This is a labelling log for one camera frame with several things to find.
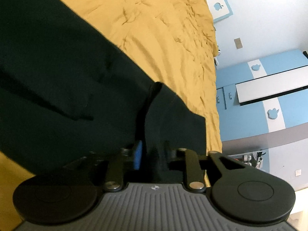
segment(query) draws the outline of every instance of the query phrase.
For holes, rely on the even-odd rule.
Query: light switch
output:
[[[295,176],[300,176],[301,175],[301,169],[295,171]]]
[[[241,39],[240,39],[240,38],[236,38],[236,39],[234,39],[234,42],[235,42],[236,49],[241,49],[241,48],[243,47],[243,45],[242,45],[242,42],[241,42]]]

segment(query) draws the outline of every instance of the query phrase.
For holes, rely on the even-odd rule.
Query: white drawer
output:
[[[236,85],[239,102],[248,102],[308,85],[308,66]]]

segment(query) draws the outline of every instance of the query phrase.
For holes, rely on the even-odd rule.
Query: small items on shelf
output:
[[[248,154],[239,154],[239,155],[233,155],[232,158],[241,161],[245,163],[246,165],[255,167],[256,169],[261,169],[263,166],[263,158],[262,156],[266,153],[263,153],[263,151],[256,151]]]

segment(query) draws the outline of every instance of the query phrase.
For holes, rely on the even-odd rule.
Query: gray textured platform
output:
[[[39,226],[24,222],[16,231],[295,231],[282,222],[269,227],[248,227],[233,223],[211,206],[206,196],[193,194],[181,184],[130,183],[118,193],[105,194],[87,216],[60,226]]]

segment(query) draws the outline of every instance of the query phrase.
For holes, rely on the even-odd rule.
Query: apple cutout decoration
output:
[[[256,64],[256,65],[251,66],[251,69],[254,70],[254,71],[257,71],[257,70],[260,69],[260,67],[261,67],[260,64]]]
[[[279,109],[273,108],[267,111],[267,115],[270,119],[275,120],[278,117]]]
[[[214,4],[214,8],[215,8],[216,10],[222,9],[223,6],[224,6],[224,5],[221,5],[219,2]]]

